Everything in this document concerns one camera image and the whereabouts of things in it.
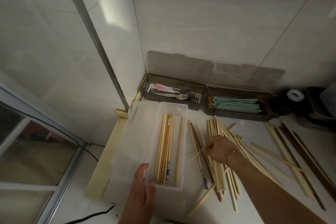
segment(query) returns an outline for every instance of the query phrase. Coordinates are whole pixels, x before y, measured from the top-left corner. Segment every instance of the glass panel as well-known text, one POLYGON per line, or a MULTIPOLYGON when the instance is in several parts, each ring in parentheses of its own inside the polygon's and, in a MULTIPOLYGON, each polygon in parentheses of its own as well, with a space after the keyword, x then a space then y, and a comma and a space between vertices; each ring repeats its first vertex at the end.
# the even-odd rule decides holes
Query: glass panel
POLYGON ((2 143, 21 119, 21 115, 0 104, 0 143, 2 143))
POLYGON ((1 223, 34 224, 50 191, 0 190, 1 223))
POLYGON ((30 121, 0 158, 0 181, 57 185, 77 146, 30 121))

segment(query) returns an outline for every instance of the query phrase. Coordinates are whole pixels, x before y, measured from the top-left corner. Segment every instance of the left hand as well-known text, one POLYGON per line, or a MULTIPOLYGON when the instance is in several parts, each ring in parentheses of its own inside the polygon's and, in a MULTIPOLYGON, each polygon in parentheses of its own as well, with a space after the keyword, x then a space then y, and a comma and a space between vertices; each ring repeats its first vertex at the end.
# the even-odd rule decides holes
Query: left hand
POLYGON ((155 183, 145 186, 143 176, 149 163, 141 164, 134 175, 134 181, 129 192, 124 212, 119 224, 149 224, 155 202, 155 183))

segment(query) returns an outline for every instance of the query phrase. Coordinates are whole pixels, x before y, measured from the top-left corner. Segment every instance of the right hand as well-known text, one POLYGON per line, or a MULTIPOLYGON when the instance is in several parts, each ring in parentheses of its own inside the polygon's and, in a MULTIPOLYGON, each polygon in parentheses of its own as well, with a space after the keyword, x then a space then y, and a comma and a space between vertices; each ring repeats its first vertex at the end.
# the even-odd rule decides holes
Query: right hand
POLYGON ((228 138, 220 135, 209 138, 206 148, 202 148, 205 154, 218 163, 226 164, 226 154, 232 151, 241 152, 239 147, 228 138))

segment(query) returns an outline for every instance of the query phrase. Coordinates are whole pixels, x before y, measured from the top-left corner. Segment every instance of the kitchen counter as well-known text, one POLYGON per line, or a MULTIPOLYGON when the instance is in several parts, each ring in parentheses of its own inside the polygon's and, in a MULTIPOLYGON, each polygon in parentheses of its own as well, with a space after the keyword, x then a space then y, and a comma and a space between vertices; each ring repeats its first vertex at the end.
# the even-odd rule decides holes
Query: kitchen counter
MULTIPOLYGON (((212 116, 206 115, 201 110, 188 110, 188 119, 194 124, 198 135, 198 124, 200 124, 204 136, 207 137, 206 120, 213 119, 212 116)), ((233 123, 237 123, 237 125, 232 129, 233 133, 262 146, 278 156, 281 156, 262 122, 226 117, 219 117, 219 119, 227 127, 233 123)), ((281 117, 281 119, 284 120, 293 131, 298 133, 330 179, 336 184, 336 134, 303 128, 297 124, 294 115, 284 116, 281 117)), ((86 197, 93 200, 103 199, 119 205, 123 205, 126 200, 129 185, 124 186, 109 181, 112 170, 111 160, 118 150, 126 121, 127 119, 125 118, 119 118, 117 124, 115 125, 105 150, 87 186, 85 192, 86 197)), ((271 120, 271 123, 279 124, 279 120, 273 119, 271 120)), ((190 223, 263 223, 240 182, 241 194, 238 196, 237 201, 238 212, 233 210, 231 195, 227 189, 223 202, 219 202, 215 193, 212 192, 201 207, 191 216, 191 218, 187 218, 189 210, 206 190, 204 189, 197 160, 189 160, 195 155, 195 149, 192 143, 189 127, 187 130, 186 141, 183 191, 177 193, 170 192, 167 194, 166 192, 158 190, 155 214, 177 221, 190 223)), ((290 143, 288 143, 288 145, 301 167, 309 171, 308 166, 294 150, 292 145, 290 143)), ((263 152, 260 153, 292 177, 292 173, 287 165, 264 154, 263 152)), ((277 179, 280 180, 286 191, 291 193, 309 209, 318 214, 327 223, 334 223, 334 220, 336 219, 336 203, 314 175, 310 175, 309 179, 316 188, 316 191, 327 211, 323 211, 316 202, 307 198, 297 183, 284 177, 264 161, 260 160, 260 162, 262 162, 262 164, 273 175, 275 175, 277 179)), ((206 177, 208 179, 208 183, 210 183, 209 174, 206 174, 206 177)))

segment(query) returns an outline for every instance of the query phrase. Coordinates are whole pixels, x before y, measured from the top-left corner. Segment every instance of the clear plastic container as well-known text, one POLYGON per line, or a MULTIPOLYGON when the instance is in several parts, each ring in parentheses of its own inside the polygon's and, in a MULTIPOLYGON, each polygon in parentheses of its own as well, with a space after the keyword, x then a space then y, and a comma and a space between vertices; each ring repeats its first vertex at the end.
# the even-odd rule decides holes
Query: clear plastic container
POLYGON ((154 173, 163 116, 164 114, 170 114, 173 115, 173 127, 169 179, 166 181, 165 186, 159 184, 157 184, 157 186, 173 190, 182 190, 187 134, 187 111, 188 106, 183 104, 147 101, 133 102, 132 108, 128 111, 129 116, 118 152, 111 162, 112 165, 114 165, 111 180, 132 183, 134 173, 139 165, 142 163, 150 163, 149 168, 144 174, 145 183, 155 181, 154 173), (175 186, 182 119, 183 127, 181 133, 178 181, 175 186))
POLYGON ((320 99, 330 114, 336 118, 336 82, 320 94, 320 99))

